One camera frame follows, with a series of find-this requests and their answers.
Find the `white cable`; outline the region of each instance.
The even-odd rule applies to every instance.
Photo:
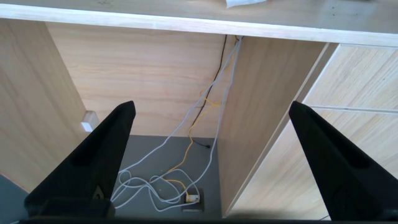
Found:
[[[152,201],[152,204],[153,204],[153,206],[155,207],[155,209],[156,209],[158,212],[163,212],[163,211],[165,211],[165,210],[167,210],[167,209],[170,209],[170,208],[172,208],[172,207],[181,207],[181,206],[187,206],[187,205],[191,205],[191,204],[196,203],[196,202],[193,202],[193,203],[186,203],[186,204],[183,204],[183,205],[173,205],[173,206],[167,207],[167,208],[165,208],[165,209],[158,209],[158,208],[156,207],[155,202],[154,202],[154,200],[153,200],[153,198],[152,198],[152,194],[151,194],[150,192],[152,192],[161,202],[166,202],[166,203],[171,203],[171,204],[179,203],[180,197],[182,196],[182,194],[179,195],[179,197],[175,197],[175,198],[171,198],[171,199],[162,199],[162,198],[157,194],[155,188],[153,188],[153,186],[151,186],[151,183],[154,183],[154,182],[156,182],[157,180],[163,180],[163,181],[165,181],[166,183],[168,183],[169,185],[171,185],[171,186],[174,188],[174,190],[176,191],[176,193],[179,193],[178,190],[177,190],[177,188],[176,188],[174,185],[172,185],[170,182],[168,182],[168,181],[166,181],[166,180],[163,179],[163,177],[164,177],[165,175],[170,174],[170,173],[172,173],[172,172],[176,172],[176,171],[182,172],[183,174],[185,174],[185,175],[188,177],[188,179],[189,179],[191,182],[193,182],[192,179],[188,176],[188,174],[187,174],[186,172],[184,172],[183,170],[181,170],[181,169],[172,170],[172,171],[170,171],[170,172],[164,173],[164,174],[161,175],[161,176],[154,175],[154,176],[152,176],[152,177],[149,179],[149,182],[146,181],[146,180],[144,180],[144,179],[142,179],[142,178],[140,178],[140,177],[131,177],[131,173],[128,171],[129,174],[130,174],[130,178],[129,178],[128,180],[124,181],[124,182],[115,190],[114,195],[112,195],[112,197],[111,197],[111,201],[112,201],[112,202],[115,201],[115,200],[121,195],[122,192],[118,193],[117,196],[115,196],[116,192],[117,192],[121,187],[125,187],[125,188],[139,188],[139,190],[138,190],[133,196],[131,196],[127,201],[125,201],[123,204],[118,205],[117,207],[115,207],[115,208],[121,208],[121,207],[123,207],[125,204],[127,204],[130,200],[132,200],[142,189],[144,189],[144,188],[147,187],[147,188],[149,189],[149,197],[150,197],[150,199],[151,199],[151,201]],[[133,185],[133,186],[131,186],[131,185],[126,185],[127,182],[130,182],[131,180],[134,180],[134,179],[141,180],[141,181],[143,181],[145,184],[142,184],[142,185]],[[196,187],[196,185],[194,185],[194,187],[195,187],[195,189],[197,190],[197,194],[199,195],[199,190],[198,190],[198,188]]]
[[[115,201],[115,200],[124,192],[124,190],[126,190],[127,188],[139,188],[139,190],[138,190],[133,196],[131,196],[126,202],[124,202],[123,204],[117,206],[116,208],[120,208],[120,207],[124,206],[125,204],[127,204],[127,203],[128,203],[130,200],[132,200],[143,188],[146,188],[146,187],[149,189],[148,192],[149,192],[150,200],[151,200],[151,202],[152,202],[154,208],[155,208],[158,212],[163,212],[163,211],[166,211],[166,210],[168,210],[168,209],[170,209],[170,208],[182,207],[182,206],[187,206],[187,205],[191,205],[191,204],[196,203],[196,202],[192,202],[192,203],[187,203],[187,204],[172,205],[172,206],[169,206],[169,207],[164,208],[164,209],[158,209],[158,208],[156,207],[156,205],[155,205],[154,199],[152,198],[151,192],[152,192],[161,202],[166,202],[166,203],[171,203],[171,204],[173,204],[173,203],[178,203],[178,202],[180,201],[180,197],[181,197],[183,194],[185,194],[185,192],[186,192],[191,186],[194,186],[194,187],[196,188],[196,190],[197,190],[197,194],[199,194],[199,191],[198,191],[198,189],[197,189],[197,187],[196,187],[196,183],[205,175],[205,173],[207,172],[207,170],[208,170],[208,168],[209,168],[209,166],[210,166],[210,164],[211,164],[212,158],[213,158],[213,151],[214,151],[214,148],[215,148],[216,140],[217,140],[217,138],[218,138],[218,133],[219,133],[219,131],[220,131],[221,119],[222,119],[223,111],[224,111],[224,108],[225,108],[226,96],[228,95],[229,89],[231,88],[231,85],[232,85],[233,80],[234,80],[235,66],[236,66],[236,61],[237,61],[237,58],[238,58],[240,46],[241,46],[241,41],[238,41],[238,43],[235,45],[234,49],[232,50],[232,52],[231,52],[230,55],[228,56],[228,58],[227,58],[227,60],[226,60],[226,62],[225,62],[225,64],[224,64],[223,68],[221,69],[220,75],[219,75],[219,76],[214,80],[214,82],[203,92],[202,96],[198,99],[198,101],[190,108],[190,110],[186,113],[186,115],[185,115],[184,119],[182,120],[182,122],[177,126],[177,128],[173,131],[173,133],[172,133],[170,136],[168,136],[168,137],[166,138],[166,140],[165,140],[161,145],[157,146],[157,147],[156,147],[155,149],[153,149],[150,153],[148,153],[146,156],[144,156],[141,160],[139,160],[139,161],[136,162],[135,164],[132,164],[132,165],[130,165],[129,167],[127,167],[127,168],[125,168],[125,169],[119,171],[119,174],[122,174],[122,173],[124,173],[124,172],[128,172],[130,178],[129,178],[128,180],[126,180],[125,182],[122,182],[122,181],[121,181],[121,175],[119,175],[119,182],[120,182],[121,185],[116,189],[115,193],[112,195],[112,197],[111,197],[112,202]],[[172,171],[170,171],[170,172],[166,172],[166,173],[164,173],[164,174],[161,175],[161,176],[154,175],[154,176],[152,176],[152,177],[150,178],[149,182],[146,181],[146,180],[144,180],[144,179],[142,179],[142,178],[139,178],[139,177],[131,177],[131,173],[130,173],[130,171],[128,171],[128,169],[130,169],[130,168],[132,168],[132,167],[134,167],[134,166],[140,164],[145,158],[147,158],[147,157],[148,157],[149,155],[151,155],[153,152],[155,152],[156,150],[158,150],[159,148],[161,148],[162,146],[164,146],[164,145],[166,144],[166,142],[169,140],[169,138],[171,138],[171,136],[173,136],[174,133],[175,133],[175,132],[181,127],[181,125],[185,122],[185,120],[187,119],[188,115],[192,112],[192,109],[195,108],[195,107],[197,106],[197,104],[203,99],[203,97],[205,96],[205,94],[207,93],[207,91],[210,89],[210,87],[211,87],[212,85],[214,85],[215,83],[217,83],[218,80],[223,76],[224,69],[226,68],[228,62],[231,60],[231,57],[232,57],[232,55],[233,55],[233,53],[234,53],[235,51],[236,51],[236,55],[235,55],[234,62],[233,62],[233,68],[232,68],[232,74],[231,74],[231,81],[230,81],[230,83],[229,83],[227,89],[225,89],[225,92],[224,92],[224,95],[223,95],[223,101],[222,101],[222,103],[221,103],[220,114],[219,114],[219,116],[218,116],[218,124],[217,124],[216,136],[215,136],[215,139],[214,139],[214,141],[213,141],[213,146],[212,146],[211,151],[210,151],[209,163],[207,164],[207,166],[206,166],[205,170],[203,171],[203,173],[201,174],[201,176],[199,176],[199,178],[197,178],[196,181],[192,181],[192,179],[188,176],[188,174],[185,173],[183,170],[181,170],[181,169],[175,169],[175,170],[172,170]],[[178,196],[176,196],[176,197],[174,197],[174,198],[170,198],[170,199],[163,199],[163,198],[161,198],[161,197],[157,194],[157,192],[155,191],[155,188],[153,188],[153,186],[151,186],[151,183],[153,183],[153,182],[155,182],[155,181],[157,181],[157,180],[159,180],[159,179],[163,179],[163,177],[164,177],[165,175],[170,174],[171,172],[174,172],[174,171],[183,172],[183,173],[189,178],[189,180],[190,180],[192,183],[191,183],[182,193],[180,193]],[[145,184],[142,184],[142,185],[133,185],[133,186],[129,185],[129,184],[130,184],[130,181],[132,181],[132,180],[134,180],[134,179],[141,180],[141,181],[145,182]],[[172,185],[170,182],[167,182],[167,183],[170,184],[170,185],[176,190],[176,192],[178,193],[178,190],[177,190],[177,188],[174,187],[174,185]],[[124,187],[124,188],[122,189],[122,191],[120,191],[120,193],[118,193],[117,196],[115,196],[116,192],[117,192],[122,186]]]
[[[177,132],[177,131],[180,129],[181,125],[182,125],[182,124],[185,122],[185,120],[188,118],[188,115],[192,112],[192,110],[193,110],[194,108],[197,107],[197,104],[198,104],[199,102],[202,101],[202,99],[205,97],[205,95],[206,95],[207,91],[210,89],[210,87],[213,86],[215,83],[217,83],[218,80],[223,76],[223,74],[224,74],[224,69],[226,68],[226,65],[227,65],[228,62],[231,60],[231,57],[232,57],[233,52],[234,52],[234,51],[237,49],[237,47],[239,47],[239,46],[240,46],[240,44],[236,44],[236,45],[235,45],[234,49],[233,49],[233,50],[231,51],[231,53],[228,55],[228,58],[226,59],[226,62],[224,63],[224,66],[223,66],[223,68],[222,68],[221,71],[220,71],[220,75],[218,75],[217,78],[213,81],[213,83],[211,83],[210,86],[202,93],[202,95],[199,97],[199,99],[197,100],[197,102],[188,110],[188,112],[186,113],[184,119],[182,119],[181,123],[180,123],[180,124],[174,129],[174,131],[166,138],[166,140],[165,140],[161,145],[159,145],[159,146],[157,146],[155,149],[153,149],[153,150],[152,150],[150,153],[148,153],[146,156],[144,156],[144,157],[143,157],[141,160],[139,160],[138,162],[136,162],[136,163],[134,163],[134,164],[131,164],[130,166],[124,168],[124,169],[121,170],[121,171],[119,171],[119,174],[122,173],[122,172],[124,172],[124,171],[126,171],[126,170],[128,170],[128,169],[130,169],[130,168],[132,168],[132,167],[134,167],[134,166],[136,166],[136,165],[138,165],[138,164],[140,164],[144,159],[146,159],[148,156],[150,156],[152,153],[154,153],[156,150],[160,149],[162,146],[164,146],[164,145],[166,144],[166,142],[175,134],[175,132]]]

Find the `floor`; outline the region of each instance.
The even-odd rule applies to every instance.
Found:
[[[149,151],[162,144],[165,137],[158,136],[130,136],[127,148],[124,153],[121,168],[127,167],[133,162],[144,157]],[[203,144],[212,144],[213,139],[198,138],[197,141]],[[185,150],[189,145],[189,138],[174,137],[170,138],[168,143],[158,151],[149,156],[141,164],[131,169],[134,176],[144,179],[150,178],[152,175],[160,175],[165,171],[178,164],[185,154]],[[197,179],[209,161],[210,149],[194,144],[190,149],[185,163],[182,168],[193,180]],[[170,174],[170,179],[182,180],[185,185],[189,181],[182,174]],[[172,208],[165,212],[157,212],[150,202],[148,190],[144,189],[138,195],[122,208],[116,210],[117,217],[126,218],[187,218],[187,219],[216,219],[221,218],[221,202],[220,202],[220,183],[218,175],[218,158],[217,148],[213,154],[213,160],[207,173],[197,183],[198,188],[203,189],[205,196],[204,212],[182,212],[180,208]],[[162,197],[174,197],[175,192],[170,191],[170,187],[164,184],[156,185]],[[133,190],[124,192],[117,201],[115,206],[120,205],[127,200]],[[0,175],[0,223],[8,224],[27,217],[23,207],[23,202],[27,193],[14,185],[11,181]],[[156,202],[160,208],[167,205]]]

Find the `drawer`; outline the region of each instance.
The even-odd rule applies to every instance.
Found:
[[[340,45],[304,103],[398,110],[398,50]]]

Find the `desk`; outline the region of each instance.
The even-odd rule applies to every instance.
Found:
[[[396,11],[394,0],[1,0],[0,171],[32,190],[84,139],[86,110],[103,119],[127,100],[132,134],[167,136],[211,83],[224,35],[225,55],[245,35],[218,140],[223,216],[322,218],[289,105],[308,104],[397,177]],[[210,99],[230,78],[229,67]],[[193,135],[213,138],[217,112]]]

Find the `black cable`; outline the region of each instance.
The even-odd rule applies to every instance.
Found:
[[[225,45],[226,45],[226,38],[227,38],[227,35],[225,35],[225,38],[224,38],[223,50],[221,51],[220,65],[219,65],[219,67],[218,67],[218,69],[217,69],[216,75],[214,76],[213,82],[216,80],[216,78],[217,78],[217,76],[218,76],[218,73],[219,73],[220,70],[221,70],[221,66],[223,65],[223,57],[224,57],[224,51],[225,51]],[[211,91],[211,88],[212,88],[212,87],[213,87],[213,86],[210,86],[209,91],[207,91],[206,98],[209,97],[209,94],[210,94],[210,91]],[[203,109],[204,109],[204,107],[205,107],[205,105],[206,105],[206,102],[207,102],[206,100],[203,102],[203,105],[200,107],[199,113],[198,113],[197,117],[193,120],[191,126],[193,126],[193,124],[195,124],[195,122],[196,122],[197,119],[199,118],[200,113],[203,111]],[[193,141],[194,143],[196,143],[196,144],[198,144],[198,145],[201,145],[201,146],[203,146],[203,147],[206,147],[206,148],[208,148],[208,149],[211,147],[211,145],[209,145],[209,144],[205,145],[205,144],[202,144],[202,143],[200,143],[200,142],[197,142],[197,141],[194,140],[194,139],[192,139],[192,141]]]
[[[326,218],[328,218],[328,217],[329,217],[329,215],[327,215],[327,216],[321,218],[320,220],[324,220],[324,219],[326,219]]]

